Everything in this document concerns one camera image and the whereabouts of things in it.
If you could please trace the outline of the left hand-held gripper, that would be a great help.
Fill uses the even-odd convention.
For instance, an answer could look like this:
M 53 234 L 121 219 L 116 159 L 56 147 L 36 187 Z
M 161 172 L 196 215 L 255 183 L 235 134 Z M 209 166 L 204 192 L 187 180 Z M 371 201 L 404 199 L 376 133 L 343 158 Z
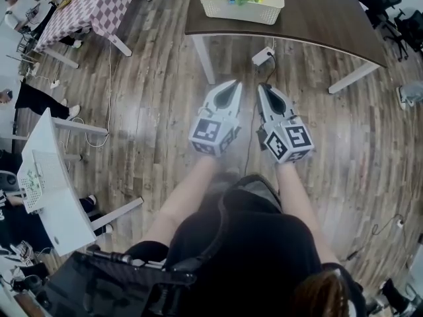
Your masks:
M 236 79 L 211 89 L 198 110 L 188 140 L 198 153 L 220 157 L 237 138 L 243 84 Z

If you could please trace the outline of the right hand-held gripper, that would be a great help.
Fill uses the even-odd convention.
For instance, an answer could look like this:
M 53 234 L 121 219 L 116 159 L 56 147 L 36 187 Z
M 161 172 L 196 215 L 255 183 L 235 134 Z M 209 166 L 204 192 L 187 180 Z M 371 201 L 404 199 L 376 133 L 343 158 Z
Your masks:
M 256 133 L 260 150 L 278 164 L 306 157 L 315 146 L 291 100 L 267 83 L 258 85 L 257 95 L 261 125 Z

